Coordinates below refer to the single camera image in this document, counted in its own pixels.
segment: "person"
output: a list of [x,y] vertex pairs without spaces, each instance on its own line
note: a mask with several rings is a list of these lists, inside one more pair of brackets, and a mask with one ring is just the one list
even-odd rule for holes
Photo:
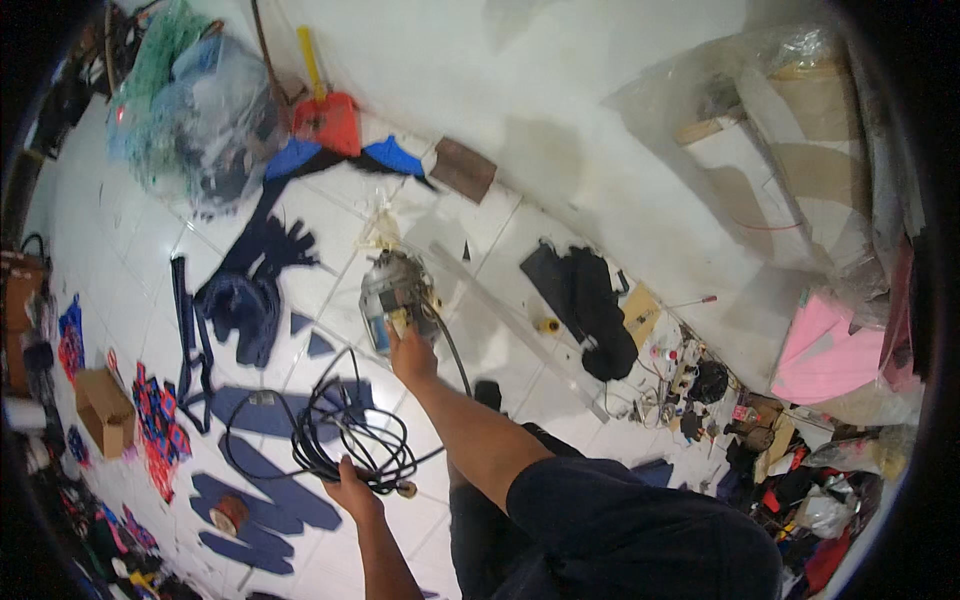
[[[780,554],[748,517],[647,486],[616,461],[512,422],[448,388],[415,329],[389,334],[394,373],[451,464],[451,556],[465,599],[779,596]],[[356,521],[368,600],[422,598],[382,503],[348,457],[340,478],[324,486]]]

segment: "hand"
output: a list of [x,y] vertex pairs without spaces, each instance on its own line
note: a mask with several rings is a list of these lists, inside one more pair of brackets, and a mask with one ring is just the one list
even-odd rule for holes
[[360,481],[349,456],[340,459],[340,483],[324,481],[324,489],[333,500],[350,513],[357,524],[383,518],[383,502],[370,487]]
[[417,324],[410,324],[403,339],[400,339],[394,324],[387,322],[387,335],[390,336],[390,362],[394,367],[394,375],[408,390],[436,379],[437,356],[430,343],[417,332]]

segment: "black power cable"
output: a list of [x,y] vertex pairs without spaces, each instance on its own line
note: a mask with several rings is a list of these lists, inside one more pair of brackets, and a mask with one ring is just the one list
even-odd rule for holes
[[[454,361],[457,363],[460,376],[463,378],[464,389],[466,390],[467,396],[472,396],[467,379],[467,372],[464,370],[463,362],[460,360],[460,354],[457,351],[457,347],[453,344],[453,338],[450,336],[446,324],[428,302],[424,302],[423,306],[426,308],[430,317],[436,319],[437,324],[440,326],[447,343],[450,345],[450,350],[453,353]],[[361,409],[352,406],[353,399],[350,398],[347,385],[344,381],[339,375],[330,377],[330,372],[333,370],[333,367],[347,354],[349,354],[350,360],[353,363],[354,381],[360,381],[360,370],[357,367],[356,354],[353,348],[347,347],[340,350],[340,352],[333,357],[333,361],[327,366],[326,370],[324,370],[320,379],[318,379],[317,384],[310,393],[310,400],[307,406],[296,415],[290,410],[290,405],[282,394],[273,390],[266,390],[266,392],[271,393],[279,400],[279,403],[283,406],[283,410],[287,413],[287,418],[293,426],[290,445],[292,446],[294,461],[300,466],[300,470],[281,473],[280,475],[257,475],[240,467],[233,458],[233,452],[230,446],[233,422],[243,407],[250,403],[252,399],[255,399],[253,396],[259,395],[264,391],[254,392],[248,396],[247,399],[238,402],[230,414],[230,418],[227,421],[227,442],[225,444],[227,460],[230,465],[248,479],[282,479],[302,473],[311,473],[323,481],[338,482],[340,481],[338,461],[326,452],[318,437],[318,427],[335,425],[340,430],[341,442],[343,442],[347,452],[349,452],[353,458],[354,464],[359,467],[358,474],[367,482],[371,490],[381,495],[386,495],[393,490],[408,491],[410,486],[407,480],[417,472],[420,463],[437,456],[444,451],[444,447],[440,446],[418,458],[407,443],[407,426],[397,415],[376,407],[363,407]],[[341,406],[329,408],[326,402],[324,406],[320,405],[321,401],[325,400],[324,394],[331,389],[340,397]],[[388,418],[388,422],[382,427],[372,425],[366,422],[366,420],[358,418],[357,413],[361,410],[364,413],[384,415]],[[396,424],[399,433],[391,430],[389,425],[392,423]],[[371,450],[368,448],[367,444],[374,444],[374,449]],[[387,458],[382,463],[377,463],[376,459],[373,458],[377,447],[387,451]]]

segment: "red dustpan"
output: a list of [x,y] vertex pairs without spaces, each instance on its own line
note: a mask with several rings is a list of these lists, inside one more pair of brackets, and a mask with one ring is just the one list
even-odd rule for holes
[[298,27],[297,36],[313,83],[314,96],[294,108],[293,134],[297,139],[317,142],[341,155],[360,156],[360,134],[353,99],[344,92],[324,93],[317,62],[313,58],[310,32],[305,27]]

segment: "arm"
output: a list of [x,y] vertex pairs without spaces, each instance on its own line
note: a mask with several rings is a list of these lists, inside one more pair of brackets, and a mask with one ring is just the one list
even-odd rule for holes
[[357,478],[350,458],[340,461],[340,483],[324,481],[326,492],[357,524],[367,600],[422,600],[383,515],[383,503]]
[[437,376],[437,357],[410,327],[399,339],[390,326],[394,374],[417,397],[447,455],[467,480],[503,512],[514,479],[536,461],[553,456],[523,427],[447,388]]

